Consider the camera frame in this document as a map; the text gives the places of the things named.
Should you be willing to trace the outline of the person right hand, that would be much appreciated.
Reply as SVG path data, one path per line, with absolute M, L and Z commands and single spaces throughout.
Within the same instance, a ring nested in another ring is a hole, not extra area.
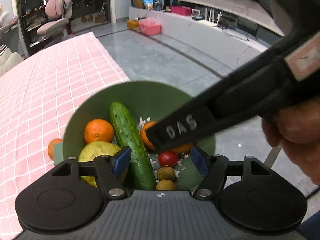
M 262 119 L 267 142 L 280 146 L 314 184 L 319 185 L 319 98 L 281 109 Z

